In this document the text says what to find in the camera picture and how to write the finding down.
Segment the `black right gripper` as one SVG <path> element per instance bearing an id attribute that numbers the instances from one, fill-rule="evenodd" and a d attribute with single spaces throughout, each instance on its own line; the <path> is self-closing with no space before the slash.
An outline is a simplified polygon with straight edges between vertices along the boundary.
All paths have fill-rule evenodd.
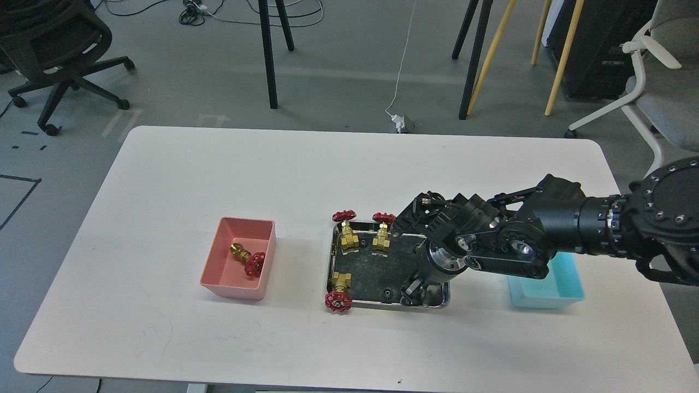
<path id="1" fill-rule="evenodd" d="M 416 269 L 400 288 L 400 304 L 424 306 L 426 286 L 447 283 L 467 269 L 464 257 L 432 243 L 422 243 L 416 256 Z"/>

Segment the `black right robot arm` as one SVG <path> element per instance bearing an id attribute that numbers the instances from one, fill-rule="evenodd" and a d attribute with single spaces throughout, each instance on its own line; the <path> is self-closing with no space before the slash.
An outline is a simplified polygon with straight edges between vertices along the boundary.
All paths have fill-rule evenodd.
<path id="1" fill-rule="evenodd" d="M 425 237 L 402 302 L 466 269 L 544 279 L 557 252 L 636 261 L 657 283 L 698 282 L 697 157 L 632 182 L 629 194 L 590 197 L 579 182 L 548 174 L 529 189 L 484 200 L 418 194 L 391 226 L 394 238 Z"/>

